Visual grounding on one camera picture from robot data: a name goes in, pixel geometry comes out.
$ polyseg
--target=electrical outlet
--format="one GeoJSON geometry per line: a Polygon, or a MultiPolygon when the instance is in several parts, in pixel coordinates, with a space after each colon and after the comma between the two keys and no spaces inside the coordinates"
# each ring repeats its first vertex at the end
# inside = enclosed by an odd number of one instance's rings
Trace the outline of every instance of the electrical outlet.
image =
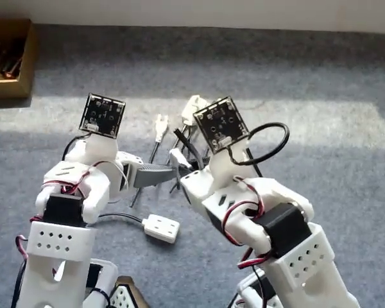
{"type": "Polygon", "coordinates": [[[180,229],[179,222],[154,214],[144,219],[142,225],[147,235],[171,244],[175,242],[180,229]]]}

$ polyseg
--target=power plug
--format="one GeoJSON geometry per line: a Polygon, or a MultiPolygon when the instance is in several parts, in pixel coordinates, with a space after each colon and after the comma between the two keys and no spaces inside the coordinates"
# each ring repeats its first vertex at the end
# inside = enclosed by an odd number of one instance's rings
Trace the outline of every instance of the power plug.
{"type": "Polygon", "coordinates": [[[199,95],[193,95],[182,110],[181,117],[184,125],[196,126],[194,113],[208,106],[209,103],[199,95]]]}
{"type": "Polygon", "coordinates": [[[156,239],[173,244],[177,238],[180,223],[162,216],[150,214],[142,220],[144,232],[156,239]]]}

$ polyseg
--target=black cable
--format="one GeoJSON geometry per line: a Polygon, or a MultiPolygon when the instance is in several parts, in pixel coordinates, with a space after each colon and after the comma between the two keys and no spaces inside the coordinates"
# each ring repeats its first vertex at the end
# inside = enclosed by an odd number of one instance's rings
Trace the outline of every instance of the black cable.
{"type": "Polygon", "coordinates": [[[174,131],[175,135],[178,137],[178,139],[180,139],[180,141],[185,144],[185,146],[187,147],[188,150],[191,151],[191,153],[194,155],[195,159],[197,160],[197,163],[198,163],[198,169],[202,170],[204,169],[204,163],[203,163],[203,159],[201,157],[201,155],[198,153],[198,150],[196,149],[195,146],[193,146],[193,144],[191,144],[188,139],[184,136],[184,134],[179,130],[179,129],[176,129],[174,131]]]}
{"type": "Polygon", "coordinates": [[[256,133],[258,133],[262,130],[265,130],[267,128],[271,128],[271,127],[279,127],[279,128],[282,128],[284,130],[284,137],[282,138],[282,140],[278,146],[276,146],[269,153],[267,153],[267,154],[265,154],[259,158],[246,160],[244,162],[238,162],[234,159],[234,157],[232,156],[231,147],[229,146],[227,148],[227,151],[228,151],[228,155],[230,156],[231,162],[235,165],[238,165],[238,166],[253,166],[253,165],[259,164],[260,162],[264,162],[265,160],[271,158],[272,156],[276,155],[279,151],[281,151],[289,140],[289,128],[284,123],[271,122],[271,123],[266,123],[264,125],[258,126],[257,128],[255,128],[254,130],[252,130],[250,132],[250,134],[248,136],[248,140],[250,140],[256,133]]]}
{"type": "Polygon", "coordinates": [[[150,159],[148,160],[149,164],[153,163],[155,155],[157,154],[157,150],[158,150],[159,146],[160,146],[160,143],[156,141],[155,144],[154,144],[153,151],[152,151],[152,153],[150,155],[150,159]]]}
{"type": "Polygon", "coordinates": [[[110,297],[109,297],[109,295],[107,293],[105,293],[104,290],[99,289],[98,287],[93,287],[91,292],[93,292],[93,291],[98,292],[98,293],[100,293],[101,295],[104,296],[105,300],[107,301],[107,307],[106,308],[113,308],[113,306],[111,306],[110,297]]]}
{"type": "Polygon", "coordinates": [[[251,267],[252,267],[253,272],[255,273],[255,276],[257,276],[257,279],[258,279],[259,289],[260,289],[261,297],[262,297],[262,308],[267,308],[267,301],[266,301],[265,296],[264,296],[266,294],[266,292],[265,292],[264,286],[262,285],[261,278],[258,275],[257,270],[255,269],[255,266],[253,265],[251,267]]]}
{"type": "Polygon", "coordinates": [[[67,145],[65,146],[65,149],[64,149],[64,152],[63,152],[63,156],[62,156],[62,160],[65,160],[65,157],[67,155],[67,153],[69,152],[69,149],[71,147],[71,145],[76,142],[77,140],[80,140],[80,139],[85,139],[85,138],[88,138],[90,137],[91,133],[88,133],[86,135],[81,135],[81,136],[75,136],[73,139],[70,140],[69,143],[67,143],[67,145]]]}
{"type": "Polygon", "coordinates": [[[98,218],[107,217],[107,216],[121,216],[121,217],[130,218],[130,219],[132,219],[138,223],[142,223],[141,218],[138,218],[137,216],[127,214],[127,213],[105,213],[105,214],[101,214],[100,216],[98,216],[98,218]]]}
{"type": "MultiPolygon", "coordinates": [[[[248,158],[249,158],[249,159],[254,159],[254,156],[252,155],[251,150],[250,150],[249,148],[247,148],[247,149],[245,150],[245,152],[246,152],[246,154],[248,155],[248,158]]],[[[255,169],[255,172],[258,174],[258,176],[259,176],[260,178],[262,178],[263,176],[262,176],[261,170],[259,169],[259,167],[258,167],[257,164],[254,164],[254,169],[255,169]]]]}
{"type": "Polygon", "coordinates": [[[15,281],[13,299],[12,299],[12,304],[10,308],[15,308],[15,306],[17,305],[17,302],[19,301],[21,284],[23,280],[24,271],[26,270],[26,265],[27,265],[27,260],[23,260],[19,269],[19,273],[17,274],[17,279],[15,281]]]}

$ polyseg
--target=white plastic part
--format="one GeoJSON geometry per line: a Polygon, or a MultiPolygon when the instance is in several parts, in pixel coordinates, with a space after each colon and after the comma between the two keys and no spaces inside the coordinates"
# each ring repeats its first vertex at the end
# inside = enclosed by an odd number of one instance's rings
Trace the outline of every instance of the white plastic part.
{"type": "MultiPolygon", "coordinates": [[[[258,276],[262,277],[264,275],[263,270],[260,268],[257,269],[258,276]]],[[[251,287],[253,283],[257,283],[258,278],[255,273],[248,275],[246,278],[242,279],[237,286],[237,293],[239,297],[235,302],[239,299],[243,299],[245,301],[245,308],[260,308],[262,307],[262,298],[259,294],[251,287]]],[[[281,301],[278,296],[275,295],[273,298],[268,300],[267,307],[270,308],[283,308],[281,301]]]]}
{"type": "Polygon", "coordinates": [[[109,203],[119,201],[125,194],[134,193],[135,174],[143,165],[140,157],[117,149],[118,145],[115,139],[93,134],[85,140],[77,141],[65,157],[66,161],[80,162],[88,166],[99,161],[109,161],[115,164],[113,166],[112,164],[102,163],[97,166],[97,169],[102,171],[110,180],[109,203]],[[128,188],[125,185],[122,186],[123,175],[117,170],[117,167],[123,170],[124,166],[127,165],[128,188]]]}
{"type": "Polygon", "coordinates": [[[209,103],[199,95],[191,96],[181,113],[183,124],[187,126],[196,126],[197,122],[193,116],[194,113],[208,105],[209,103]]]}
{"type": "MultiPolygon", "coordinates": [[[[85,200],[83,201],[83,220],[86,223],[95,223],[99,213],[105,208],[109,201],[110,181],[107,176],[95,167],[89,167],[78,162],[61,161],[44,175],[44,183],[49,181],[63,181],[77,184],[82,176],[89,172],[79,185],[85,200]]],[[[48,184],[57,186],[58,191],[61,184],[48,184]]],[[[39,214],[42,214],[49,195],[54,189],[45,189],[36,199],[39,214]]]]}
{"type": "Polygon", "coordinates": [[[27,253],[79,262],[91,254],[94,237],[94,229],[34,221],[31,224],[27,253]]]}
{"type": "MultiPolygon", "coordinates": [[[[243,151],[247,140],[240,141],[232,146],[235,159],[243,159],[243,151]]],[[[218,189],[233,183],[232,178],[240,175],[243,178],[256,177],[257,173],[252,166],[237,166],[233,164],[227,151],[221,151],[210,158],[207,167],[195,171],[181,178],[185,192],[191,202],[193,209],[209,220],[207,211],[202,202],[214,194],[218,189]]]]}
{"type": "Polygon", "coordinates": [[[192,165],[188,162],[186,157],[181,153],[179,148],[171,149],[169,151],[169,159],[171,165],[175,168],[178,168],[179,165],[184,165],[188,168],[192,168],[192,165]]]}
{"type": "Polygon", "coordinates": [[[156,239],[173,244],[176,240],[180,223],[162,216],[150,214],[142,220],[144,232],[156,239]]]}
{"type": "Polygon", "coordinates": [[[31,224],[24,272],[17,308],[78,308],[83,305],[95,230],[31,224]],[[65,260],[61,281],[53,276],[56,262],[65,260]]]}
{"type": "Polygon", "coordinates": [[[321,226],[285,256],[262,266],[285,308],[359,308],[334,264],[334,252],[321,226]]]}
{"type": "MultiPolygon", "coordinates": [[[[103,268],[98,276],[96,288],[110,294],[118,279],[118,269],[110,261],[91,259],[91,264],[101,265],[103,268]]],[[[83,308],[105,308],[107,301],[100,292],[91,292],[83,302],[83,308]]]]}
{"type": "MultiPolygon", "coordinates": [[[[71,151],[65,156],[68,162],[80,162],[91,166],[95,162],[107,160],[115,163],[121,170],[123,165],[117,160],[117,140],[92,134],[85,140],[76,142],[71,151]]],[[[110,180],[110,202],[120,199],[121,173],[112,164],[100,164],[97,169],[102,171],[110,180]]]]}
{"type": "Polygon", "coordinates": [[[117,308],[137,308],[130,295],[131,290],[127,285],[118,286],[114,294],[111,296],[111,305],[117,308]]]}
{"type": "Polygon", "coordinates": [[[168,115],[159,114],[155,120],[155,142],[161,142],[168,129],[168,115]]]}

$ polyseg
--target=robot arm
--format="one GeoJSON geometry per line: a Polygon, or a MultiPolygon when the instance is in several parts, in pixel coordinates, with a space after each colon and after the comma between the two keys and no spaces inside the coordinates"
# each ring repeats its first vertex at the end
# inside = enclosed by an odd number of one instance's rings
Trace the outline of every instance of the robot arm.
{"type": "MultiPolygon", "coordinates": [[[[334,264],[322,227],[311,220],[307,198],[272,178],[259,178],[244,150],[248,132],[231,98],[216,101],[196,116],[213,156],[209,165],[181,178],[195,211],[231,243],[249,247],[240,269],[258,266],[285,308],[359,308],[334,264]],[[248,260],[254,252],[255,258],[248,260]]],[[[240,285],[246,308],[258,308],[254,287],[240,285]]]]}

